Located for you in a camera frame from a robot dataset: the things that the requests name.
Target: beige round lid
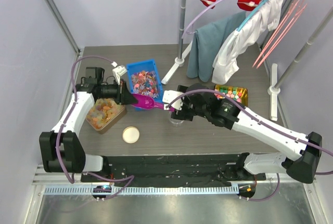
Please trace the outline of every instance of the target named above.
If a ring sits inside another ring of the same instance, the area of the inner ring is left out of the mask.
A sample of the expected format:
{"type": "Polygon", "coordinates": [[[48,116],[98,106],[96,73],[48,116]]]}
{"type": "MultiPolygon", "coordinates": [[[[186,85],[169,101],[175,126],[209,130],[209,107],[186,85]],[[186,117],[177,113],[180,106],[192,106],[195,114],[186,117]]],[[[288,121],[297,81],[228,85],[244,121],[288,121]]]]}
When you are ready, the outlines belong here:
{"type": "Polygon", "coordinates": [[[130,126],[123,131],[123,140],[127,143],[135,143],[140,136],[140,132],[137,128],[130,126]]]}

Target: blue plastic tray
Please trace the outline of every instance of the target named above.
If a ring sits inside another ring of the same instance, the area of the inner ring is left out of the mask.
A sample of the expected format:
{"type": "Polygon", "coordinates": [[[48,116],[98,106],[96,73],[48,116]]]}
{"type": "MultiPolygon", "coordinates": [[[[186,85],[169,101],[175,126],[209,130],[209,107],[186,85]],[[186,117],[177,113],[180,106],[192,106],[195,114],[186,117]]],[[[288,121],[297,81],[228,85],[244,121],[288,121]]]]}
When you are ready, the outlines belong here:
{"type": "Polygon", "coordinates": [[[149,59],[149,60],[145,60],[145,61],[140,61],[137,63],[131,63],[131,64],[127,64],[126,65],[126,69],[127,69],[127,74],[129,76],[129,83],[130,83],[130,90],[131,93],[133,93],[133,83],[132,83],[132,74],[141,72],[141,71],[146,71],[146,72],[152,72],[155,71],[156,73],[156,81],[157,81],[157,90],[158,90],[158,97],[154,98],[154,100],[156,102],[159,103],[163,103],[163,88],[162,88],[162,84],[161,84],[161,79],[160,76],[158,74],[158,70],[156,67],[156,63],[154,59],[149,59]]]}

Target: hanging clothes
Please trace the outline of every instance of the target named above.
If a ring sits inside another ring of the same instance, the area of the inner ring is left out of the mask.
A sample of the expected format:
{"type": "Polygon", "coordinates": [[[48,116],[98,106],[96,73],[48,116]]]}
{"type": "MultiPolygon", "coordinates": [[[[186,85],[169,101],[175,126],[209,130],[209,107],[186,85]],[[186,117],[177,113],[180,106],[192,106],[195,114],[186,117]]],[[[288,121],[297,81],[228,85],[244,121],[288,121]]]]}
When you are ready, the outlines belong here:
{"type": "Polygon", "coordinates": [[[199,76],[207,82],[213,72],[213,61],[227,37],[245,20],[245,12],[198,28],[193,37],[186,75],[199,76]]]}
{"type": "Polygon", "coordinates": [[[213,62],[215,84],[223,85],[238,71],[236,58],[253,45],[259,36],[268,29],[277,28],[283,0],[268,0],[238,32],[229,35],[213,62]]]}

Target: white wall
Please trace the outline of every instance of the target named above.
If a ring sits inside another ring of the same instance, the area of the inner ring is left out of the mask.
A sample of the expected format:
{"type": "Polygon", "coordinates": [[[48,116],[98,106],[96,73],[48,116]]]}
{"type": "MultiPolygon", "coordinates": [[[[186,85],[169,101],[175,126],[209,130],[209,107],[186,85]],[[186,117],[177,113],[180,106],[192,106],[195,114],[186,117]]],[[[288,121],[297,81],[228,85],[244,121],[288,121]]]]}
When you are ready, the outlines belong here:
{"type": "MultiPolygon", "coordinates": [[[[180,0],[54,0],[80,47],[176,44],[180,0]]],[[[195,27],[240,9],[227,0],[198,20],[195,27]]],[[[187,0],[186,23],[205,9],[187,0]]]]}
{"type": "MultiPolygon", "coordinates": [[[[293,29],[268,58],[278,64],[281,76],[305,41],[324,18],[333,0],[307,0],[308,7],[293,29]]],[[[290,127],[296,131],[318,132],[323,136],[323,147],[333,150],[333,19],[281,87],[280,100],[290,127]]],[[[332,158],[322,155],[318,171],[331,171],[332,158]]],[[[333,204],[333,176],[318,176],[327,213],[333,204]]]]}
{"type": "Polygon", "coordinates": [[[0,216],[23,223],[39,135],[59,119],[75,58],[44,0],[0,0],[0,216]]]}

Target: yellow box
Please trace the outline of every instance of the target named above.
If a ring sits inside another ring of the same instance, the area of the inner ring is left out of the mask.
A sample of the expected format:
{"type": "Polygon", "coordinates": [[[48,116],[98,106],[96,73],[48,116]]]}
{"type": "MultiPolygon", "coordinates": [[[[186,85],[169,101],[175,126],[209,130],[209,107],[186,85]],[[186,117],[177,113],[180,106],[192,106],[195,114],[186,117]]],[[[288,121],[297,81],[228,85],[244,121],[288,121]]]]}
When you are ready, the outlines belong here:
{"type": "MultiPolygon", "coordinates": [[[[240,98],[241,103],[247,107],[249,106],[249,95],[248,95],[248,90],[246,88],[236,87],[236,86],[227,86],[227,85],[215,85],[214,89],[216,91],[219,91],[224,94],[228,94],[231,91],[232,94],[235,95],[234,92],[236,92],[236,95],[240,98]]],[[[217,98],[220,99],[223,97],[220,95],[217,95],[217,98]]]]}

